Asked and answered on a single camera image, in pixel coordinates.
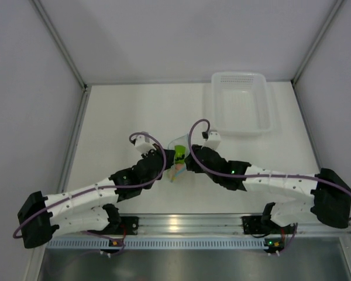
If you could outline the beige fake garlic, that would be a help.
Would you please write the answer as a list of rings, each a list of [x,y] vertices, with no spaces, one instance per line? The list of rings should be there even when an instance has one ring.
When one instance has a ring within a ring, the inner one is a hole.
[[[169,169],[167,171],[167,177],[171,183],[176,179],[176,176],[177,176],[177,170]]]

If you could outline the pink fake egg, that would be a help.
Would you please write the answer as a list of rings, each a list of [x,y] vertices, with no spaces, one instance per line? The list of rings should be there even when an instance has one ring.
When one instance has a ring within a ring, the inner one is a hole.
[[[183,172],[186,169],[185,164],[176,164],[175,165],[175,170],[177,173]]]

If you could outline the green fake melon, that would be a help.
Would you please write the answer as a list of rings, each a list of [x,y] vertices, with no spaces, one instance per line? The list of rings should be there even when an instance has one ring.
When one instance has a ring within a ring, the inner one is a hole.
[[[174,164],[184,164],[187,156],[187,148],[183,145],[175,145],[174,150]]]

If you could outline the clear zip top bag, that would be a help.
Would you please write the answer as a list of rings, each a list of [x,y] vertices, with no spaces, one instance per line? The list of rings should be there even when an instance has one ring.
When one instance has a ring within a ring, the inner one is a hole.
[[[173,164],[167,172],[170,182],[174,183],[181,174],[187,170],[185,158],[190,154],[188,147],[188,134],[172,140],[167,148],[175,151]]]

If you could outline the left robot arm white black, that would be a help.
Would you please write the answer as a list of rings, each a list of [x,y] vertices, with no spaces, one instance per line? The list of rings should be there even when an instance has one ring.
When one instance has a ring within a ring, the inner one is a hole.
[[[32,249],[73,232],[116,233],[122,220],[115,204],[151,189],[173,165],[175,154],[174,150],[155,147],[132,167],[87,187],[58,194],[30,194],[18,211],[19,226],[13,238]]]

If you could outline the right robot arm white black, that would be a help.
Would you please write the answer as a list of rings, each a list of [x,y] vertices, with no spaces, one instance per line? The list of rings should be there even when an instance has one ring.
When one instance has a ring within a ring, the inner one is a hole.
[[[185,158],[188,171],[206,174],[214,183],[230,191],[264,192],[288,198],[269,202],[261,215],[267,232],[290,224],[320,222],[332,228],[349,226],[351,188],[331,169],[316,174],[281,174],[249,162],[226,160],[215,150],[193,145]]]

